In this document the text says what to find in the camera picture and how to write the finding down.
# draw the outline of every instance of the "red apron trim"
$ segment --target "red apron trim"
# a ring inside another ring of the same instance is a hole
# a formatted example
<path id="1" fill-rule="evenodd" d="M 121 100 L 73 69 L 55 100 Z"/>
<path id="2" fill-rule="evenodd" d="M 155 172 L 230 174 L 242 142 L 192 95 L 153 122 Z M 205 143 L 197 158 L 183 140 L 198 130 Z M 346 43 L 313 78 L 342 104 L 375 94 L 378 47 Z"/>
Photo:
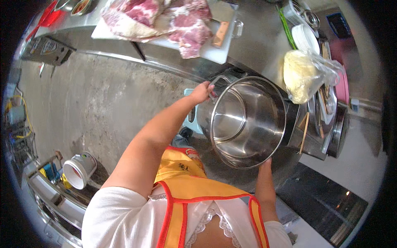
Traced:
<path id="1" fill-rule="evenodd" d="M 181 236 L 179 237 L 178 248 L 183 248 L 185 246 L 186 228 L 187 228 L 187 203 L 183 203 L 183 222 L 182 222 Z"/>
<path id="2" fill-rule="evenodd" d="M 258 213 L 259 213 L 260 224 L 262 225 L 263 234 L 265 234 L 266 244 L 269 247 L 268 235 L 266 234 L 265 223 L 263 222 L 263 219 L 262 219 L 262 210 L 260 208 L 259 201 L 255 196 L 253 196 L 252 200 L 254 200 L 258 204 Z"/>
<path id="3" fill-rule="evenodd" d="M 259 236 L 259 230 L 258 230 L 258 227 L 256 225 L 256 222 L 255 222 L 255 219 L 254 219 L 254 215 L 252 213 L 252 198 L 249 198 L 248 208 L 249 208 L 249 214 L 251 215 L 253 226 L 255 228 L 256 236 L 257 236 L 257 238 L 259 240 L 259 244 L 260 244 L 261 248 L 263 248 L 262 240 L 260 239 L 260 236 Z"/>
<path id="4" fill-rule="evenodd" d="M 186 154 L 187 149 L 191 149 L 191 148 L 179 148 L 179 147 L 174 147 L 174 146 L 167 146 L 167 148 L 166 148 L 166 150 L 174 150 L 177 152 L 182 152 L 184 154 Z"/>
<path id="5" fill-rule="evenodd" d="M 192 199 L 180 199 L 180 198 L 173 198 L 174 202 L 178 203 L 195 203 L 195 202 L 202 202 L 202 201 L 207 201 L 207 200 L 230 200 L 230 199 L 235 199 L 235 198 L 240 198 L 244 196 L 252 196 L 251 194 L 239 194 L 236 196 L 200 196 L 200 197 L 195 197 Z"/>
<path id="6" fill-rule="evenodd" d="M 166 210 L 166 215 L 164 217 L 163 226 L 161 227 L 160 236 L 158 238 L 158 242 L 157 242 L 156 248 L 164 248 L 164 246 L 166 244 L 168 228 L 170 227 L 170 222 L 171 222 L 173 200 L 172 200 L 172 197 L 171 197 L 170 189 L 168 188 L 166 183 L 163 182 L 163 181 L 159 181 L 158 183 L 160 183 L 163 186 L 164 191 L 166 192 L 166 195 L 167 195 L 167 210 Z"/>

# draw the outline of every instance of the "light blue stool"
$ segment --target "light blue stool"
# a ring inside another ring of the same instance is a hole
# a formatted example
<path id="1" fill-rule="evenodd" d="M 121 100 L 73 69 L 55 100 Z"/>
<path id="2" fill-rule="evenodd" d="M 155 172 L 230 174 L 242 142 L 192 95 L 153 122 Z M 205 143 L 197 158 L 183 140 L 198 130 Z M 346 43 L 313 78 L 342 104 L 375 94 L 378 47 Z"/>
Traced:
<path id="1" fill-rule="evenodd" d="M 193 92 L 193 89 L 185 89 L 183 94 L 185 96 L 190 95 L 190 93 Z M 199 133 L 199 134 L 203 134 L 201 127 L 199 126 L 199 124 L 197 123 L 197 106 L 195 106 L 195 117 L 193 119 L 192 122 L 189 121 L 189 116 L 186 116 L 185 120 L 183 121 L 183 126 L 184 127 L 188 127 L 190 129 L 193 130 L 193 132 Z"/>

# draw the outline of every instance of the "lace trim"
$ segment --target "lace trim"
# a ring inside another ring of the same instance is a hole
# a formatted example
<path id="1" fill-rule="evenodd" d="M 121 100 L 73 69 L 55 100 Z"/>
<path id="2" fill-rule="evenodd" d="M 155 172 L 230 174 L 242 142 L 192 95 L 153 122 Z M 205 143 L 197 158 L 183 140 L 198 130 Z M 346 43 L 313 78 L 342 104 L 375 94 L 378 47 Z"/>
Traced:
<path id="1" fill-rule="evenodd" d="M 153 201 L 158 201 L 158 200 L 162 200 L 162 199 L 167 199 L 167 195 L 165 193 L 152 194 L 152 195 L 149 195 L 149 198 L 152 199 Z"/>
<path id="2" fill-rule="evenodd" d="M 236 236 L 234 235 L 229 223 L 227 223 L 226 219 L 223 217 L 221 210 L 219 209 L 218 205 L 213 201 L 208 208 L 207 212 L 203 215 L 200 220 L 200 223 L 197 225 L 195 231 L 193 232 L 190 239 L 185 244 L 185 248 L 191 248 L 192 244 L 196 242 L 197 234 L 201 233 L 205 230 L 205 225 L 207 225 L 214 215 L 218 215 L 220 218 L 219 227 L 223 229 L 224 235 L 226 237 L 232 238 L 233 246 L 236 248 L 241 248 L 239 241 L 237 240 Z"/>

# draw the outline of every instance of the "white shirt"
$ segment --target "white shirt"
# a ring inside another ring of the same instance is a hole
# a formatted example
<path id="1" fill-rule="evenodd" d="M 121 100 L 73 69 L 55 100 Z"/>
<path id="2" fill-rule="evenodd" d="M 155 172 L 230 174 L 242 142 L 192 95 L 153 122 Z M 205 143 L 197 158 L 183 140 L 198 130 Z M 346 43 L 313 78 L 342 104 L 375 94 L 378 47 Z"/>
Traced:
<path id="1" fill-rule="evenodd" d="M 156 247 L 167 208 L 167 199 L 161 197 L 163 193 L 162 187 L 156 188 L 152 194 L 160 195 L 160 199 L 146 201 L 142 195 L 126 188 L 100 189 L 84 215 L 83 247 Z M 258 247 L 248 206 L 239 198 L 189 203 L 185 247 L 189 246 L 189 240 L 194 241 L 196 227 L 213 202 L 221 211 L 221 222 L 225 221 L 232 230 L 233 244 L 236 239 L 242 248 Z M 268 221 L 264 226 L 270 248 L 292 247 L 280 222 Z"/>

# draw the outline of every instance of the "concrete floor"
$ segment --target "concrete floor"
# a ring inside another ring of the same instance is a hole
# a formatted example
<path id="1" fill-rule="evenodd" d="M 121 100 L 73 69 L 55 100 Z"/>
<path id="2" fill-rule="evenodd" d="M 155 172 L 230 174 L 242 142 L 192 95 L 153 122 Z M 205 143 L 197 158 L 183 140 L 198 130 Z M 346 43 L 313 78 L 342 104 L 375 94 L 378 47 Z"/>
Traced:
<path id="1" fill-rule="evenodd" d="M 156 113 L 197 83 L 133 62 L 73 53 L 57 67 L 22 63 L 19 88 L 36 133 L 40 160 L 59 150 L 65 160 L 83 150 L 100 162 L 90 185 L 100 187 L 132 138 Z M 206 139 L 193 138 L 209 178 L 253 192 L 258 170 L 222 164 Z"/>

